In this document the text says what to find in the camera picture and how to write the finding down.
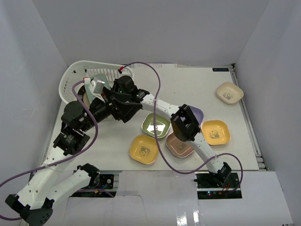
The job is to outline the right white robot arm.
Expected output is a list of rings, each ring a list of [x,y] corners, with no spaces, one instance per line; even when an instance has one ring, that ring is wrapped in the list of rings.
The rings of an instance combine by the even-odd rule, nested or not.
[[[158,100],[150,92],[138,89],[129,76],[116,79],[111,89],[103,91],[103,97],[109,102],[111,114],[118,121],[128,122],[141,109],[153,111],[154,114],[169,119],[175,136],[192,146],[204,161],[213,184],[222,188],[229,183],[230,166],[225,161],[219,160],[205,141],[190,106],[186,104],[176,106]]]

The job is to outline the cream panda square plate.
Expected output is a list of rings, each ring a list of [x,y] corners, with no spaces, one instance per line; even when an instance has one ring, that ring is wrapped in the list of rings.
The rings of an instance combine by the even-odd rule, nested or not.
[[[243,90],[231,82],[225,82],[216,89],[217,97],[228,105],[233,105],[244,96]]]

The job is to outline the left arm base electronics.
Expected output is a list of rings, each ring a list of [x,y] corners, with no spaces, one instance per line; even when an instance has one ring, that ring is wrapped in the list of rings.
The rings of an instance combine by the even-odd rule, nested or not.
[[[113,191],[113,189],[114,175],[101,174],[92,185],[80,189],[72,196],[87,198],[114,198],[116,191]]]

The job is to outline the light teal square plate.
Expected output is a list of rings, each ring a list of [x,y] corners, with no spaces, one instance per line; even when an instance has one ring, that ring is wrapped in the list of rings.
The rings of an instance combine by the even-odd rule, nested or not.
[[[105,82],[104,88],[111,89],[109,81],[108,81],[108,79],[107,79],[107,77],[106,77],[105,74],[97,74],[97,75],[94,75],[94,76],[92,76],[90,78],[91,79],[99,79],[99,80],[104,81]]]

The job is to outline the yellow panda plate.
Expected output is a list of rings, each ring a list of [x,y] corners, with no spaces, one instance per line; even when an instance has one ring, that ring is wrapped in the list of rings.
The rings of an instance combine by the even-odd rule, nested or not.
[[[129,149],[130,157],[142,164],[152,164],[158,156],[158,147],[155,138],[147,135],[137,136]]]
[[[223,121],[205,121],[201,125],[201,130],[209,145],[225,145],[230,141],[228,126]]]

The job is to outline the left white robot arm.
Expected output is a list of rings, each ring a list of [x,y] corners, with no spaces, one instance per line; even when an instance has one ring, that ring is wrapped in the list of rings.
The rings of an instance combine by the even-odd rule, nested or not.
[[[86,107],[82,101],[72,101],[64,108],[62,127],[54,140],[53,149],[43,164],[35,169],[35,175],[17,194],[10,194],[5,202],[31,226],[44,225],[60,201],[84,187],[94,188],[99,184],[99,169],[86,163],[59,184],[55,184],[66,167],[92,143],[85,134],[110,115],[116,120],[129,121],[142,108],[144,94],[103,94],[105,100],[95,98]]]

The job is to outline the pink panda square plate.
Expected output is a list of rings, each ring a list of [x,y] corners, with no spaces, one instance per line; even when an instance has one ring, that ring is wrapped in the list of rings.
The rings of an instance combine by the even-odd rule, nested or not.
[[[189,144],[179,140],[173,132],[166,137],[166,146],[178,158],[185,158],[194,152]]]

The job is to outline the round black rimmed plate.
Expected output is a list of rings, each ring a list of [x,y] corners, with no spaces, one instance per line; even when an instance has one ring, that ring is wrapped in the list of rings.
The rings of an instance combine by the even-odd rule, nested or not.
[[[87,108],[90,107],[90,101],[86,92],[85,85],[82,85],[81,88],[77,92],[78,96],[81,98],[83,103],[86,105]]]

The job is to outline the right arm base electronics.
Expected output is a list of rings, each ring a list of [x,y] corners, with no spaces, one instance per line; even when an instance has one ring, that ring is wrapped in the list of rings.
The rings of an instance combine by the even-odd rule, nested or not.
[[[199,200],[242,199],[240,186],[233,191],[240,182],[237,173],[231,173],[223,184],[214,182],[209,173],[198,173],[195,176]]]

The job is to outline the green square plate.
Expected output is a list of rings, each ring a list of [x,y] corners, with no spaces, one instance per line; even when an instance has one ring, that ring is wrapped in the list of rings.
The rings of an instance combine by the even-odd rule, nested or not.
[[[156,131],[158,139],[164,138],[171,127],[170,121],[160,115],[156,115],[155,123],[156,130],[154,130],[154,114],[148,114],[142,123],[142,131],[153,138],[155,138]]]

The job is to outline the lavender square plate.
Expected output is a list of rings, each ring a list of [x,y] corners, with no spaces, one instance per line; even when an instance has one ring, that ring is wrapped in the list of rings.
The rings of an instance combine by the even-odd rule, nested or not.
[[[200,109],[193,107],[191,105],[190,105],[190,109],[193,112],[194,116],[196,117],[198,121],[198,125],[200,126],[204,118],[204,113]]]

